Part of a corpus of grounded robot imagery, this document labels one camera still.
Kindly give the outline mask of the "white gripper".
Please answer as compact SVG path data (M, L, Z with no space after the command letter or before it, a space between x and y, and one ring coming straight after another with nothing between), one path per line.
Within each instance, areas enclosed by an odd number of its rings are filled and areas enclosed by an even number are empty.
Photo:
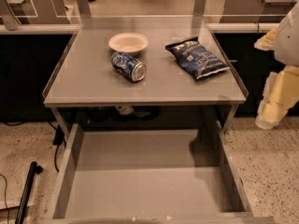
M254 48L274 50L275 58L287 65L279 73L271 72L264 85L255 124L261 129L270 130L278 126L299 102L299 3L278 28L259 38Z

